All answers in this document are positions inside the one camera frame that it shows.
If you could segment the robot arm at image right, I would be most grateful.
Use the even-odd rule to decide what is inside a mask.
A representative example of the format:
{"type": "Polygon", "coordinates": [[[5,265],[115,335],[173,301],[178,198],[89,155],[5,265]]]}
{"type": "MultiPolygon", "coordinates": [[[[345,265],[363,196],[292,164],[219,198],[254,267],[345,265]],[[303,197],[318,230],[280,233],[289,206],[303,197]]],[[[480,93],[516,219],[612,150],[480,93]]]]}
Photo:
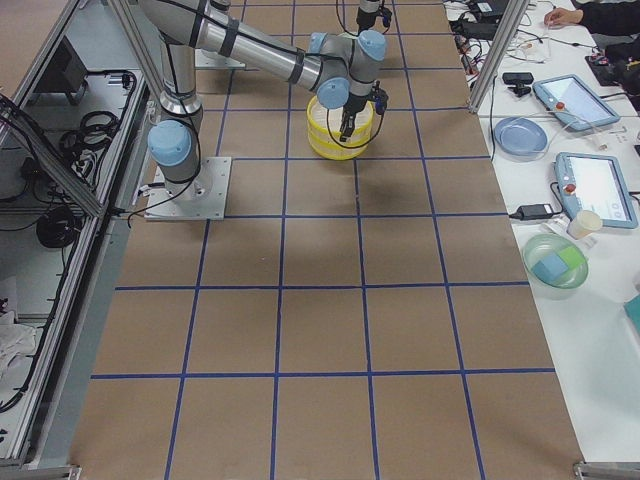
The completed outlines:
{"type": "Polygon", "coordinates": [[[356,16],[358,33],[373,29],[376,21],[380,19],[383,25],[383,34],[386,34],[390,29],[392,16],[393,14],[384,0],[360,0],[356,16]]]}

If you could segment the person hand at desk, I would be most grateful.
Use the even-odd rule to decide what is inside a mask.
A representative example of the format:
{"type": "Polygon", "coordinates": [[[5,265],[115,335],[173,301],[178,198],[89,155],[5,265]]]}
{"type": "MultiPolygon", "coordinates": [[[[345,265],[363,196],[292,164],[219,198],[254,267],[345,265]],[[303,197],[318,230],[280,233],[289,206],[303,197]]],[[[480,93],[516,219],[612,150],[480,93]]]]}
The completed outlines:
{"type": "Polygon", "coordinates": [[[545,26],[562,27],[567,25],[579,25],[584,17],[581,9],[568,10],[557,7],[548,12],[543,19],[545,26]]]}

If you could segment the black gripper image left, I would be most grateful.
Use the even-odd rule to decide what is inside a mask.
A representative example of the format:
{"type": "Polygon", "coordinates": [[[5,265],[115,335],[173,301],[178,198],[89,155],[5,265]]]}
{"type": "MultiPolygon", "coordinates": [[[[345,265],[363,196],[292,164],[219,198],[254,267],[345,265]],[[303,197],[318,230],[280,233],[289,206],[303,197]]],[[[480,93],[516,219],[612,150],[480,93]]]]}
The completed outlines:
{"type": "Polygon", "coordinates": [[[377,115],[383,116],[388,106],[388,94],[380,87],[379,82],[375,82],[371,91],[364,96],[350,93],[344,109],[342,110],[341,123],[339,128],[339,141],[347,142],[356,128],[356,117],[368,102],[374,104],[374,111],[377,115]]]}

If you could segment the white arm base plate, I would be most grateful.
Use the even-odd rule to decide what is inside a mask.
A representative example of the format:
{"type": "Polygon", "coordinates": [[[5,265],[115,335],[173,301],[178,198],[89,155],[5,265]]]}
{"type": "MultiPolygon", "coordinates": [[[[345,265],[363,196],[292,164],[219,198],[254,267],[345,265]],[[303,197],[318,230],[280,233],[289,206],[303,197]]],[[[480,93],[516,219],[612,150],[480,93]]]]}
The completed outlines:
{"type": "Polygon", "coordinates": [[[195,66],[198,70],[244,70],[246,68],[245,63],[204,49],[195,50],[195,66]]]}
{"type": "Polygon", "coordinates": [[[182,186],[166,184],[157,167],[154,181],[161,186],[150,191],[150,207],[144,211],[144,217],[151,221],[223,220],[231,168],[230,157],[206,157],[199,175],[179,194],[182,186]]]}

